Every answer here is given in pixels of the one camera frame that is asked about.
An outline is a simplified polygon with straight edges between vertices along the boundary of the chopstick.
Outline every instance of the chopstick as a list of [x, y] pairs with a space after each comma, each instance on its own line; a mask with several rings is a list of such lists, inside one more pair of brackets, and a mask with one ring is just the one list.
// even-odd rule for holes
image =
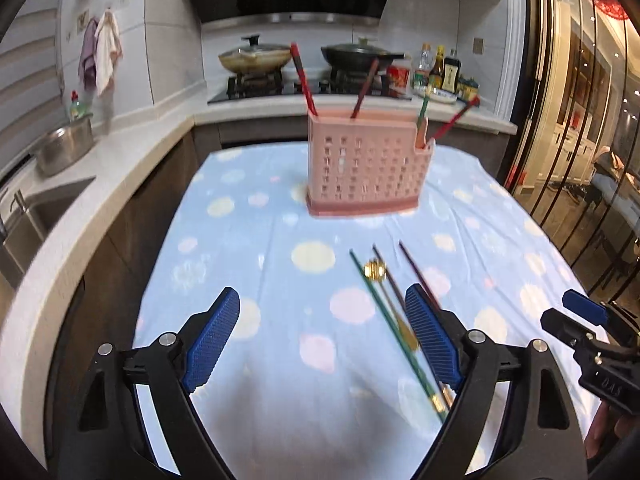
[[306, 106], [309, 108], [309, 111], [317, 117], [318, 111], [316, 110], [316, 105], [314, 103], [314, 98], [311, 95], [309, 85], [306, 82], [305, 69], [302, 67], [300, 51], [298, 50], [298, 45], [296, 43], [291, 43], [291, 57], [293, 58], [293, 64], [296, 66], [296, 71], [298, 72], [298, 77], [300, 78], [300, 86], [302, 87], [302, 93], [306, 98]]
[[[400, 289], [398, 288], [398, 284], [396, 283], [396, 280], [394, 280], [393, 276], [391, 275], [391, 272], [389, 271], [389, 268], [386, 266], [386, 263], [384, 261], [384, 258], [382, 257], [382, 254], [380, 254], [380, 251], [378, 250], [375, 244], [373, 245], [373, 252], [376, 255], [376, 258], [380, 261], [380, 263], [382, 263], [385, 266], [386, 277], [388, 278], [389, 283], [391, 283], [391, 288], [394, 290], [394, 294], [396, 295], [396, 298], [398, 298], [398, 301], [402, 306], [402, 309], [406, 313], [406, 305], [404, 304], [404, 298], [402, 297]], [[438, 387], [442, 391], [442, 397], [444, 398], [444, 401], [447, 403], [447, 406], [451, 407], [453, 405], [453, 400], [454, 400], [451, 388], [449, 388], [446, 384], [441, 383], [440, 381], [438, 381]]]
[[434, 295], [434, 293], [431, 291], [429, 285], [427, 284], [426, 280], [422, 276], [422, 273], [420, 272], [420, 269], [415, 264], [414, 259], [409, 254], [409, 251], [406, 250], [406, 247], [404, 246], [404, 244], [402, 242], [400, 242], [399, 245], [400, 245], [400, 250], [402, 251], [402, 253], [406, 257], [406, 259], [409, 261], [409, 265], [411, 265], [411, 268], [414, 270], [415, 275], [418, 278], [418, 281], [422, 285], [422, 288], [427, 293], [427, 297], [431, 301], [431, 304], [433, 305], [433, 307], [436, 310], [442, 310], [441, 307], [440, 307], [440, 304], [438, 303], [438, 300], [436, 299], [436, 297]]
[[364, 81], [364, 84], [362, 85], [362, 88], [360, 89], [360, 93], [358, 94], [358, 101], [356, 102], [356, 106], [353, 109], [353, 113], [351, 114], [351, 119], [355, 119], [358, 116], [358, 112], [360, 111], [360, 106], [362, 106], [362, 101], [364, 99], [364, 96], [369, 91], [369, 87], [371, 86], [371, 83], [373, 82], [373, 76], [375, 76], [376, 72], [378, 71], [379, 63], [380, 62], [379, 62], [377, 57], [374, 58], [373, 62], [371, 63], [371, 68], [369, 68], [369, 73], [367, 74], [367, 79]]
[[402, 339], [404, 339], [404, 342], [409, 347], [409, 350], [411, 350], [411, 352], [415, 352], [418, 348], [420, 348], [420, 343], [418, 343], [418, 339], [415, 336], [414, 331], [411, 330], [411, 328], [407, 325], [407, 323], [404, 322], [404, 319], [402, 319], [402, 316], [398, 314], [398, 311], [394, 307], [394, 303], [393, 301], [391, 301], [391, 297], [389, 296], [389, 293], [386, 291], [385, 284], [383, 282], [380, 282], [380, 290], [382, 290], [382, 295], [385, 297], [386, 304], [388, 304], [389, 309], [391, 310], [391, 312], [394, 314], [394, 317], [396, 318], [396, 324], [398, 325], [398, 329], [400, 330], [400, 335], [402, 336]]
[[386, 263], [384, 258], [382, 257], [382, 254], [380, 254], [375, 244], [373, 244], [373, 253], [376, 255], [376, 258], [380, 261], [380, 263], [382, 263], [385, 266], [386, 278], [389, 280], [389, 283], [391, 284], [391, 288], [393, 289], [393, 292], [396, 295], [396, 298], [398, 299], [398, 303], [400, 303], [402, 310], [406, 310], [406, 307], [404, 306], [404, 297], [402, 296], [402, 292], [400, 292], [400, 289], [398, 287], [398, 284], [396, 283], [396, 280], [394, 280], [394, 277], [391, 275], [391, 272], [389, 271], [389, 268], [386, 266]]
[[418, 114], [418, 119], [415, 121], [418, 129], [422, 126], [422, 121], [424, 120], [424, 115], [427, 113], [427, 105], [429, 104], [430, 94], [428, 91], [425, 91], [424, 98], [422, 99], [422, 108], [420, 108], [420, 113]]
[[442, 137], [444, 134], [446, 134], [450, 129], [453, 128], [454, 124], [456, 124], [459, 120], [460, 117], [462, 117], [464, 114], [466, 114], [472, 107], [479, 105], [480, 104], [480, 98], [478, 96], [474, 97], [473, 99], [471, 99], [471, 101], [469, 101], [464, 108], [462, 108], [462, 110], [460, 110], [457, 114], [455, 114], [452, 118], [452, 120], [450, 120], [447, 124], [444, 124], [443, 127], [441, 127], [433, 136], [433, 139], [438, 140], [440, 137]]
[[358, 272], [360, 273], [360, 276], [364, 280], [365, 285], [367, 285], [367, 288], [369, 289], [370, 294], [372, 295], [374, 301], [376, 302], [378, 308], [380, 309], [382, 316], [385, 318], [386, 323], [389, 325], [391, 332], [393, 332], [394, 336], [396, 336], [396, 341], [398, 341], [398, 344], [400, 345], [402, 352], [404, 352], [404, 356], [409, 361], [409, 364], [411, 365], [411, 368], [413, 369], [415, 376], [418, 379], [418, 382], [422, 386], [422, 389], [427, 394], [427, 397], [429, 397], [429, 400], [433, 405], [433, 409], [436, 410], [436, 413], [438, 414], [440, 421], [444, 422], [447, 418], [447, 413], [449, 410], [447, 409], [446, 406], [443, 405], [436, 391], [430, 386], [427, 376], [425, 375], [424, 371], [420, 368], [420, 365], [418, 364], [418, 361], [416, 360], [413, 352], [411, 352], [407, 344], [402, 339], [402, 336], [400, 335], [398, 327], [391, 319], [391, 316], [389, 316], [389, 313], [386, 311], [386, 308], [382, 303], [382, 300], [380, 300], [380, 297], [376, 292], [376, 289], [373, 287], [373, 284], [364, 275], [364, 271], [362, 270], [362, 265], [358, 261], [358, 258], [356, 257], [353, 250], [350, 250], [349, 254], [351, 256], [351, 259], [353, 260], [353, 263], [358, 268]]

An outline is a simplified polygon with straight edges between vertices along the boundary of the soy sauce bottle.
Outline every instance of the soy sauce bottle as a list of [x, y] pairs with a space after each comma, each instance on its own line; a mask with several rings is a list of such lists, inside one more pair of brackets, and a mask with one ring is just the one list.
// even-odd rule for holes
[[458, 51], [451, 49], [451, 55], [444, 59], [444, 77], [442, 78], [442, 89], [452, 94], [456, 93], [458, 88], [458, 79], [460, 78], [460, 60], [457, 58]]

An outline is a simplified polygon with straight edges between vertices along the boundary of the human hand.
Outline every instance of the human hand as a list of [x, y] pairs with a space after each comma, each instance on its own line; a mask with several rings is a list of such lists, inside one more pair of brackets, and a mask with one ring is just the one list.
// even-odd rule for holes
[[622, 439], [636, 426], [640, 426], [640, 417], [620, 415], [603, 400], [584, 439], [587, 459], [593, 458], [598, 454], [604, 438], [612, 428], [616, 437]]

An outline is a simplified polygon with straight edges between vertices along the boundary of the glass sliding door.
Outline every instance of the glass sliding door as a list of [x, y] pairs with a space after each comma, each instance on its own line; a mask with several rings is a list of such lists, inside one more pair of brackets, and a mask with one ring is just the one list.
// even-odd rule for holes
[[511, 189], [593, 299], [637, 306], [640, 36], [617, 0], [540, 6], [538, 113]]

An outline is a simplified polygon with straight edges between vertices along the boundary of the purple towel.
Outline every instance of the purple towel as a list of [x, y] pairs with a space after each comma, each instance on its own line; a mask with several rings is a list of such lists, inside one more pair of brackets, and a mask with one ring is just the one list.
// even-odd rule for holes
[[95, 31], [98, 28], [98, 21], [91, 18], [84, 31], [82, 40], [82, 51], [80, 52], [80, 64], [78, 66], [78, 77], [84, 83], [85, 90], [95, 88]]

